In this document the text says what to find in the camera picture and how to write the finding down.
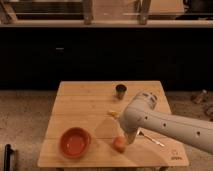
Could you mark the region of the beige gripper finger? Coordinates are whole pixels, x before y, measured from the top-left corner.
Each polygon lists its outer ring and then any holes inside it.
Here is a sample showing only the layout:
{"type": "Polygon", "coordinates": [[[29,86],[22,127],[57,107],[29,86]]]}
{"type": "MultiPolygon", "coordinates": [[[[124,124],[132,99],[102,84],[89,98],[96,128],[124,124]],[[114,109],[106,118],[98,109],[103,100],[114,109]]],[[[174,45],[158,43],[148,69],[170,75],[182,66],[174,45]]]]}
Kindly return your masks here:
{"type": "Polygon", "coordinates": [[[127,144],[132,144],[136,138],[137,133],[132,132],[132,133],[124,133],[124,136],[126,138],[127,144]]]}

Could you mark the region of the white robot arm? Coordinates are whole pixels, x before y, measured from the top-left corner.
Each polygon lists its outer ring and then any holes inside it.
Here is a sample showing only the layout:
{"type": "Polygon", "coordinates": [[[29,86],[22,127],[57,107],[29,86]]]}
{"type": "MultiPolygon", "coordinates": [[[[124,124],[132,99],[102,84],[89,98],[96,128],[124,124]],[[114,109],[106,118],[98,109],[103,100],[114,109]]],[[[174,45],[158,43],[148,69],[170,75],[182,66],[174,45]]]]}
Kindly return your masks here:
{"type": "Polygon", "coordinates": [[[129,143],[134,142],[138,129],[144,128],[213,154],[213,122],[157,112],[156,104],[153,93],[139,92],[119,116],[129,143]]]}

